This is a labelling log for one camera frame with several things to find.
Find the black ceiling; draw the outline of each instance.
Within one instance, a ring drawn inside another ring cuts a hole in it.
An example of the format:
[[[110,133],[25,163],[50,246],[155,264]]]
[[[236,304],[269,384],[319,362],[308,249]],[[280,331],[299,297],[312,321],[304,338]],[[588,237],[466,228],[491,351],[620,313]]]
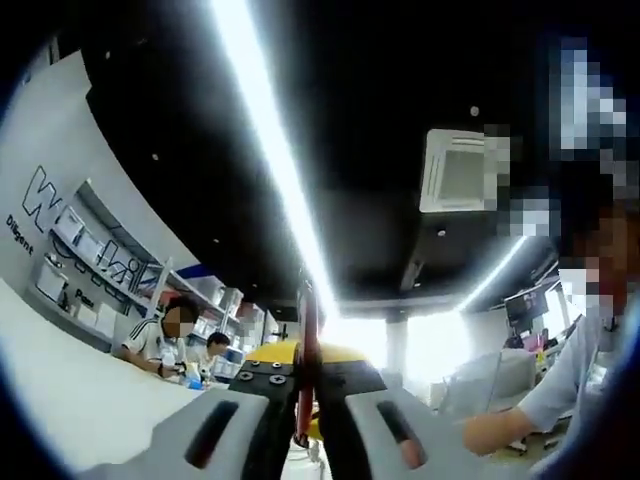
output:
[[[279,305],[294,297],[300,258],[209,5],[98,2],[70,36],[98,125],[152,207],[225,283]],[[336,295],[402,298],[477,280],[507,242],[491,213],[419,213],[425,136],[517,130],[534,22],[484,6],[462,20],[429,4],[250,5]],[[487,303],[530,282],[549,249],[532,252]]]

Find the white table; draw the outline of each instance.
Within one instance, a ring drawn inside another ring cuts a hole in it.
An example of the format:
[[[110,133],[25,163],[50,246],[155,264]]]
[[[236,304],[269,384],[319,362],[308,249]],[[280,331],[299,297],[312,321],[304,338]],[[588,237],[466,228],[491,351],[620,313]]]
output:
[[[121,463],[201,392],[165,382],[64,333],[0,278],[0,359],[36,431],[72,470]]]

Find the screw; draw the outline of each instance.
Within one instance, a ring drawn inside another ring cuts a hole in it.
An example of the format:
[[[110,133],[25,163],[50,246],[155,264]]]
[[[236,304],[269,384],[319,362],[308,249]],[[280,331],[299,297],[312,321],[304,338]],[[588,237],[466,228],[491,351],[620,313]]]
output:
[[[274,385],[282,385],[286,381],[287,379],[284,375],[271,375],[269,377],[269,383],[273,383]]]

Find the ceiling air conditioner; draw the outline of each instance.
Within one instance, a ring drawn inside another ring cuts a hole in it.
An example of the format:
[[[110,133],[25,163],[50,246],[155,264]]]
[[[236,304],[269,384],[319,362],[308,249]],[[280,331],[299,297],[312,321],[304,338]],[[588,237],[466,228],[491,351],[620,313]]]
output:
[[[430,130],[420,211],[463,212],[495,208],[496,156],[490,154],[493,150],[487,147],[483,133]]]

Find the ceiling light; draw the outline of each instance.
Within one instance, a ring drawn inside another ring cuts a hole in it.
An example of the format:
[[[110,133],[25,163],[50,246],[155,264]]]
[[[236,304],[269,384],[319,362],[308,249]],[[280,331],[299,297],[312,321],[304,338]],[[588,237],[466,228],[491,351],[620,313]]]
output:
[[[518,250],[520,250],[520,248],[522,248],[522,245],[524,245],[524,242],[527,241],[529,237],[520,237],[516,243],[511,247],[511,249],[509,250],[509,252],[505,255],[505,257],[500,261],[500,263],[496,266],[496,268],[493,269],[493,271],[487,275],[487,277],[480,282],[480,284],[473,289],[473,291],[467,296],[467,298],[465,298],[462,303],[460,303],[460,305],[458,305],[457,307],[455,307],[453,309],[454,312],[460,312],[462,310],[464,310],[465,308],[467,308],[469,306],[469,304],[471,302],[473,302],[478,295],[480,295],[480,293],[482,293],[482,291],[487,288],[487,285],[489,285],[497,276],[498,274],[504,270],[504,267],[507,266],[507,264],[511,261],[511,259],[513,258],[513,256],[518,253]]]
[[[212,0],[214,18],[262,155],[283,199],[298,250],[313,280],[327,321],[338,318],[329,276],[320,252],[291,146],[286,138],[265,58],[244,0]]]

